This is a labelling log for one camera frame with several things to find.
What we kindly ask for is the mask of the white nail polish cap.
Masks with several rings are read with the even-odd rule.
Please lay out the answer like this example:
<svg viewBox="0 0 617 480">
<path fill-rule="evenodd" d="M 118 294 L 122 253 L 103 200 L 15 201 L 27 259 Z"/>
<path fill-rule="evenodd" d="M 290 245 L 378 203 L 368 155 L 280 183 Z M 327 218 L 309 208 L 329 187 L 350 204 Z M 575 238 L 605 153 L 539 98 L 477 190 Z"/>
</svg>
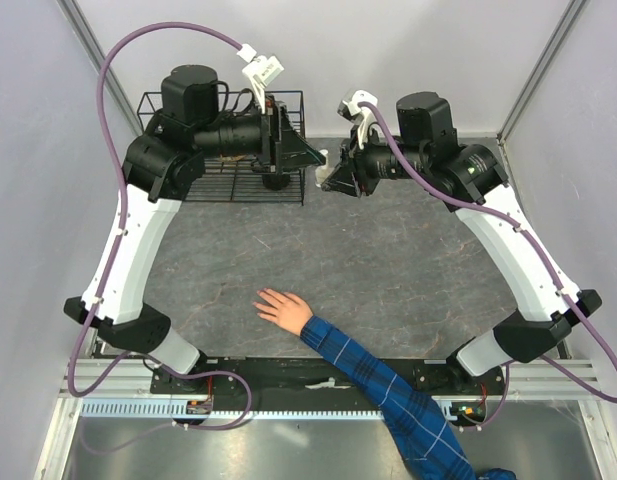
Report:
<svg viewBox="0 0 617 480">
<path fill-rule="evenodd" d="M 323 157 L 321 165 L 326 167 L 329 164 L 329 152 L 327 149 L 321 149 L 319 153 Z"/>
</svg>

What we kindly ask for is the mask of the person's hand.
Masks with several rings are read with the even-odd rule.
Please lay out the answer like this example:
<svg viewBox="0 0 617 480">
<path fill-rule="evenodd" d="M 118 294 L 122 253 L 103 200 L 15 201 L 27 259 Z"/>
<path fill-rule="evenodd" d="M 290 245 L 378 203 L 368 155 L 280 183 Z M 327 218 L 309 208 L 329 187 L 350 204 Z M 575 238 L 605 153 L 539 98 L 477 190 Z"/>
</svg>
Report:
<svg viewBox="0 0 617 480">
<path fill-rule="evenodd" d="M 296 336 L 313 316 L 309 305 L 295 294 L 269 288 L 261 289 L 257 294 L 260 301 L 253 303 L 257 315 Z"/>
</svg>

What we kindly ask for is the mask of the clear nail polish bottle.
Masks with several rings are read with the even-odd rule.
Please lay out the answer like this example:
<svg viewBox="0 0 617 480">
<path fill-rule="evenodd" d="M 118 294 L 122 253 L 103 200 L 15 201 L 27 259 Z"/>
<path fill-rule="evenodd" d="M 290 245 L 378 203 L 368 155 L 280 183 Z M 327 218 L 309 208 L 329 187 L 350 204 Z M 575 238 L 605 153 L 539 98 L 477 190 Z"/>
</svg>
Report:
<svg viewBox="0 0 617 480">
<path fill-rule="evenodd" d="M 334 168 L 326 165 L 318 166 L 314 172 L 315 185 L 318 188 L 321 188 L 324 182 L 329 178 L 329 176 L 333 173 Z"/>
</svg>

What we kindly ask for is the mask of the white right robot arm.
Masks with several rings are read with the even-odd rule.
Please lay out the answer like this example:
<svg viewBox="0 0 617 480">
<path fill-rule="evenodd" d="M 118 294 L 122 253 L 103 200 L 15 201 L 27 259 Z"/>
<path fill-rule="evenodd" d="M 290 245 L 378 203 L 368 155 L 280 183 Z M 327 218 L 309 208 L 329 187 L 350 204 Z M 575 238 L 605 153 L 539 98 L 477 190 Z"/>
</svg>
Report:
<svg viewBox="0 0 617 480">
<path fill-rule="evenodd" d="M 339 164 L 318 168 L 316 181 L 325 191 L 361 197 L 382 179 L 406 179 L 415 171 L 481 242 L 516 308 L 449 357 L 448 386 L 469 393 L 492 368 L 528 363 L 556 347 L 602 300 L 595 290 L 580 289 L 544 251 L 492 151 L 459 142 L 446 99 L 435 92 L 402 97 L 396 104 L 400 133 L 385 139 L 374 129 L 376 105 L 363 90 L 340 102 L 339 115 L 354 125 L 351 138 L 340 147 Z"/>
</svg>

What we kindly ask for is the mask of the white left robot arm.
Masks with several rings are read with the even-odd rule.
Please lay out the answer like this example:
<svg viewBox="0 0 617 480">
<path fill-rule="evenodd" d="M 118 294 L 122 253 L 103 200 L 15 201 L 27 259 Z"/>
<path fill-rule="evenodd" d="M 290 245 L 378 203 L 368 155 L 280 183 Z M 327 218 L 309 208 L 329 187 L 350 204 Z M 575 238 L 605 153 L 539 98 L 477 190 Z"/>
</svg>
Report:
<svg viewBox="0 0 617 480">
<path fill-rule="evenodd" d="M 206 385 L 205 356 L 145 302 L 148 276 L 170 223 L 206 175 L 243 167 L 264 190 L 278 192 L 306 168 L 324 165 L 287 105 L 266 90 L 282 70 L 274 57 L 256 59 L 243 70 L 250 85 L 240 92 L 208 66 L 172 70 L 161 83 L 160 108 L 127 148 L 117 219 L 97 271 L 84 293 L 64 304 L 79 323 L 92 314 L 92 327 L 110 346 L 170 367 L 186 393 Z"/>
</svg>

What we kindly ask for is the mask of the blue plaid sleeve forearm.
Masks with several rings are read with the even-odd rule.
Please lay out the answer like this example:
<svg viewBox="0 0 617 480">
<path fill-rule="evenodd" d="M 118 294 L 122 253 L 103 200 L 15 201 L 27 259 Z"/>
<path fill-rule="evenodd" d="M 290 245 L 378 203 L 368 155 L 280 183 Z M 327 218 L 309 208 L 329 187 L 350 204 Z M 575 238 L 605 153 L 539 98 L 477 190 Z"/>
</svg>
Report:
<svg viewBox="0 0 617 480">
<path fill-rule="evenodd" d="M 338 368 L 378 407 L 407 467 L 419 479 L 514 479 L 505 469 L 476 471 L 442 409 L 386 363 L 326 320 L 313 316 L 301 340 Z"/>
</svg>

